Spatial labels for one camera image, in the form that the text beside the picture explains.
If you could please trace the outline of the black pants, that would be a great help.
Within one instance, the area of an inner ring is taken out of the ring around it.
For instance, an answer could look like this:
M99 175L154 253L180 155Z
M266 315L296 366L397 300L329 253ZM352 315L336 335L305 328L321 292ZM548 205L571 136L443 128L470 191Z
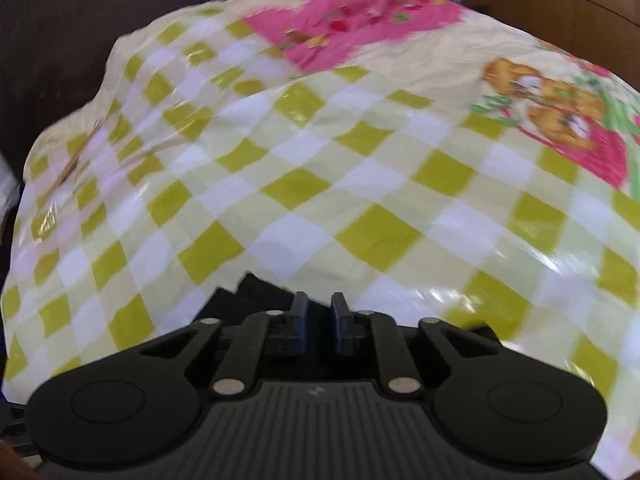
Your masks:
M255 313L270 310L288 312L293 299L292 292L264 281L253 273L247 273L235 290L217 287L195 315L194 321L218 318L224 325L240 325Z

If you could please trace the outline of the checkered yellow bed cover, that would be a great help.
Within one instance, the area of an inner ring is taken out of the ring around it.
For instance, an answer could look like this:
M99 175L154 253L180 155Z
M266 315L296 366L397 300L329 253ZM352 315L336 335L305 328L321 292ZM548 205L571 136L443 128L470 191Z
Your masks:
M243 272L487 322L608 404L639 468L639 95L448 0L216 0L117 40L38 136L6 393L185 323Z

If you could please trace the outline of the dark wooden headboard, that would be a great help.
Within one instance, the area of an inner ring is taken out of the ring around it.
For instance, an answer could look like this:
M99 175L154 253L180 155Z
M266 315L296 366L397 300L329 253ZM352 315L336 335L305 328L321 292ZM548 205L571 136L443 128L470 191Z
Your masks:
M2 0L1 153L19 176L37 136L98 92L114 42L209 0Z

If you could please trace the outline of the brown wooden wardrobe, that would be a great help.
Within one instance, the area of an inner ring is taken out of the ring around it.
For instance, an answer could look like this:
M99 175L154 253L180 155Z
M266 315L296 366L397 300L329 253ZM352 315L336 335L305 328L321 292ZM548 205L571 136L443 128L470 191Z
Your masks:
M639 0L463 0L639 87Z

